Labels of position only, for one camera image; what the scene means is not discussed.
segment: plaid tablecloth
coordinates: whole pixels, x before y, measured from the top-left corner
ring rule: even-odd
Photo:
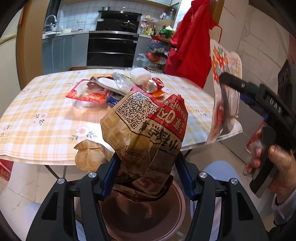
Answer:
[[[89,69],[49,74],[34,78],[15,98],[0,119],[0,158],[44,165],[75,165],[73,147],[85,139],[104,144],[101,118],[107,108],[86,111],[72,106],[65,95],[81,79],[114,70]],[[205,145],[210,131],[213,98],[191,81],[164,75],[160,78],[170,94],[185,99],[188,123],[181,150]],[[242,132],[238,121],[226,139]]]

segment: metal screw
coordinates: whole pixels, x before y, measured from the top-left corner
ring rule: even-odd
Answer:
[[[205,172],[200,172],[200,177],[201,178],[206,178],[207,177],[207,174]]]
[[[94,178],[94,177],[96,177],[96,172],[90,172],[90,173],[89,173],[89,177],[90,177],[90,178]]]
[[[239,183],[239,181],[238,181],[237,179],[235,179],[235,178],[232,178],[230,181],[231,181],[231,183],[234,184],[234,185],[236,185],[236,184]]]
[[[65,182],[65,179],[63,179],[63,178],[60,178],[60,179],[57,181],[58,184],[63,184],[64,182]]]

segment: person's leg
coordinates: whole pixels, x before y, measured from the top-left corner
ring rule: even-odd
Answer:
[[[27,234],[29,232],[29,229],[33,223],[33,220],[34,220],[36,213],[38,212],[40,206],[41,206],[41,203],[32,202],[24,207],[23,221],[24,221],[24,226],[25,226]],[[78,239],[80,241],[86,241],[84,229],[83,229],[81,223],[79,223],[77,220],[76,220],[76,229],[77,229]]]
[[[211,175],[216,180],[229,181],[229,179],[231,178],[236,178],[237,180],[239,180],[240,183],[242,183],[238,173],[235,171],[232,165],[230,165],[225,161],[215,161],[210,165],[208,165],[202,171]],[[191,218],[193,218],[196,205],[197,205],[197,201],[195,202],[190,201]],[[215,212],[214,212],[213,225],[212,225],[209,241],[217,240],[218,233],[219,233],[219,226],[220,226],[220,216],[221,216],[221,198],[219,197],[219,198],[216,198],[216,201],[215,201]]]

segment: faucet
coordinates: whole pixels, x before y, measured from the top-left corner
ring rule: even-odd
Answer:
[[[54,18],[54,21],[51,22],[50,24],[46,24],[47,20],[50,18],[50,17],[53,17]],[[51,14],[49,16],[46,17],[45,21],[44,21],[44,27],[43,29],[47,29],[47,28],[50,28],[50,31],[53,31],[53,26],[55,26],[55,24],[57,23],[57,18],[55,15]]]

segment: hanging red garment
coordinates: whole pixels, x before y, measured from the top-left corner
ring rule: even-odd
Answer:
[[[209,29],[218,26],[209,0],[195,0],[172,37],[164,72],[184,77],[204,87],[211,69]]]

